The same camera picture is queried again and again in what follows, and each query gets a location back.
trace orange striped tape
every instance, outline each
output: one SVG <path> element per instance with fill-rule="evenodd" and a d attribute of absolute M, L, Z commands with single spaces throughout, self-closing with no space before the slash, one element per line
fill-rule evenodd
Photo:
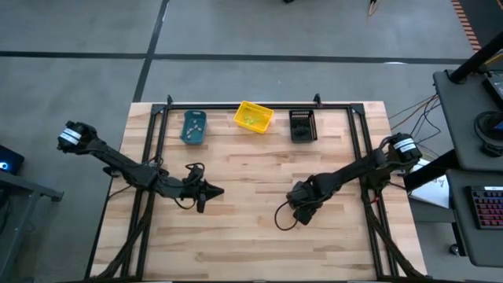
<path fill-rule="evenodd" d="M 496 0 L 498 4 L 503 9 L 503 0 Z M 477 39 L 477 36 L 475 35 L 475 32 L 473 32 L 472 26 L 470 25 L 470 22 L 468 22 L 468 18 L 466 17 L 466 14 L 464 13 L 463 7 L 461 6 L 461 3 L 459 3 L 458 0 L 451 0 L 453 3 L 454 11 L 457 14 L 457 17 L 459 18 L 459 21 L 461 22 L 461 26 L 463 26 L 464 33 L 466 34 L 466 37 L 468 38 L 468 41 L 470 42 L 470 45 L 472 46 L 473 51 L 477 52 L 480 50 L 480 43 L 479 40 Z"/>

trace white paper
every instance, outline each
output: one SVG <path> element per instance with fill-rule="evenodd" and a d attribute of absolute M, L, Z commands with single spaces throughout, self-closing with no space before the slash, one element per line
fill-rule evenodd
<path fill-rule="evenodd" d="M 412 172 L 421 169 L 424 165 L 429 163 L 429 161 L 424 159 L 419 160 L 417 165 L 413 167 Z M 438 205 L 442 208 L 449 208 L 449 183 L 447 177 L 443 175 L 442 177 L 422 185 L 413 190 L 410 196 L 429 204 Z"/>

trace computer keyboard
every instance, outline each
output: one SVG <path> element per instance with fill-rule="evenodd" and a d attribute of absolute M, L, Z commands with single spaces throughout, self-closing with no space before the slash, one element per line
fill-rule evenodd
<path fill-rule="evenodd" d="M 503 229 L 503 187 L 471 186 L 475 223 L 479 229 Z"/>

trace blue light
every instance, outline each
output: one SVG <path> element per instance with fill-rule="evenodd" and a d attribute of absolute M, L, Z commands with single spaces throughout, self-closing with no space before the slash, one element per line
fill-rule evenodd
<path fill-rule="evenodd" d="M 9 164 L 6 162 L 0 162 L 0 169 L 2 169 L 2 170 L 9 169 Z"/>

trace black container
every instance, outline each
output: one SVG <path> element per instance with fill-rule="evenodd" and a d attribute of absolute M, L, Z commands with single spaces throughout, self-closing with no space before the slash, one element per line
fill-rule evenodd
<path fill-rule="evenodd" d="M 305 143 L 318 139 L 313 110 L 290 110 L 292 142 Z"/>

